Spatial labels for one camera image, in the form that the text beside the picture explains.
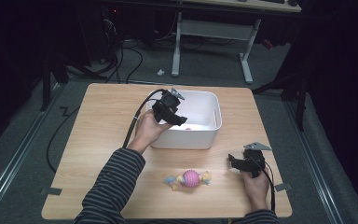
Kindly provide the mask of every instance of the black tape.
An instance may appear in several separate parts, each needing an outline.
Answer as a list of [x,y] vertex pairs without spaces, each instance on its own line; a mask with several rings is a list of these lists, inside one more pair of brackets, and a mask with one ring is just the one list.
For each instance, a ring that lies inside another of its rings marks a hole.
[[277,190],[277,191],[281,191],[281,190],[290,190],[290,189],[292,189],[292,185],[290,184],[290,183],[281,183],[280,185],[277,185],[277,186],[275,186],[275,189]]
[[39,192],[40,195],[60,195],[62,189],[55,189],[55,188],[42,188]]

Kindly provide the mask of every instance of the gray carpet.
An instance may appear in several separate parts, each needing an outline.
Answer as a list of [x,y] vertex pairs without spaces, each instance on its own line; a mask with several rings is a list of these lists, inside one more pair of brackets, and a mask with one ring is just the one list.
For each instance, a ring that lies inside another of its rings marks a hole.
[[[133,44],[133,42],[129,42],[126,46],[130,47]],[[132,74],[130,81],[255,89],[275,78],[282,60],[290,48],[287,45],[267,50],[263,46],[255,45],[249,58],[255,83],[250,86],[244,83],[241,65],[238,61],[238,53],[241,52],[242,44],[236,42],[222,47],[209,43],[194,50],[183,49],[179,77],[170,75],[172,46],[155,45],[151,48],[140,44],[133,49],[142,53],[143,62]],[[195,48],[196,46],[197,44],[192,44],[184,47]],[[119,69],[122,81],[137,66],[141,58],[135,51],[125,49],[123,52],[123,64]],[[165,75],[158,76],[159,69],[164,70]],[[116,81],[116,76],[113,76],[111,82]],[[39,192],[43,187],[49,187],[54,178],[54,174],[47,164],[46,151],[51,136],[65,119],[61,106],[68,107],[69,112],[76,109],[81,104],[85,90],[91,82],[96,81],[88,77],[71,76],[70,82],[57,97],[40,130],[36,133],[20,170],[16,173],[0,202],[0,223],[72,223],[71,220],[44,220],[40,214],[46,196],[40,195]],[[41,99],[41,85],[38,85],[34,90],[33,98],[13,117],[9,127],[0,138],[0,175],[20,145],[23,136],[38,116]],[[256,95],[255,99],[266,127],[268,139],[274,149],[282,179],[293,187],[288,191],[293,214],[290,217],[281,218],[281,223],[332,223],[324,207],[324,201],[321,200],[319,191],[315,187],[296,125],[292,122],[286,104],[281,101],[279,91],[267,91]],[[52,141],[49,155],[54,167],[57,167],[60,162],[75,119],[76,116],[69,118]],[[327,185],[331,189],[342,222],[358,223],[357,195],[324,135],[310,98],[307,100],[304,125],[304,134]],[[130,223],[145,223],[147,221],[131,220]],[[190,221],[227,223],[225,219]]]

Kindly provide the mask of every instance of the dark background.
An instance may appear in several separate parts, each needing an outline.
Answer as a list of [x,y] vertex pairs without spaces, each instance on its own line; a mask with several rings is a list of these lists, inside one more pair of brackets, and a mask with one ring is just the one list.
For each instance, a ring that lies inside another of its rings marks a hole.
[[[327,137],[358,193],[358,1],[301,1],[300,5],[303,15],[331,15],[331,20],[265,19],[256,43],[267,39],[273,45],[292,44],[276,78],[293,73],[305,78]],[[152,9],[108,7],[119,9],[113,15],[120,17],[118,27],[150,45],[159,37],[156,30],[169,31],[172,24],[167,21],[174,16]],[[100,13],[98,4],[0,1],[0,134],[31,96],[47,55],[58,52],[84,65],[109,60]],[[292,80],[277,88],[290,89],[295,84]]]

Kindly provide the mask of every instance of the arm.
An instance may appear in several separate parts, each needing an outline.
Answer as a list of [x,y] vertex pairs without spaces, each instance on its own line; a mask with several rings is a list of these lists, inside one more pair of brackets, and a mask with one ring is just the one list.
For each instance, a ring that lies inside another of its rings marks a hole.
[[170,124],[157,124],[151,111],[143,114],[138,119],[132,142],[127,148],[116,150],[101,170],[83,200],[83,210],[75,223],[125,223],[120,212],[130,199],[145,166],[142,154],[171,127]]
[[252,178],[252,174],[241,172],[245,182],[245,192],[252,205],[252,212],[235,222],[236,224],[279,223],[274,211],[267,205],[267,193],[269,192],[269,180],[263,172],[258,177]]

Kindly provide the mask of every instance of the pink ball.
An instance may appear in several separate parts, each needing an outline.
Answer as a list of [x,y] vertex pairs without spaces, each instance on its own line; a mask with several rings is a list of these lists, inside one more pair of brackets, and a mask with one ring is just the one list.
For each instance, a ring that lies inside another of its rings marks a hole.
[[199,182],[199,174],[193,170],[188,170],[183,174],[183,179],[185,180],[185,186],[188,188],[196,187]]

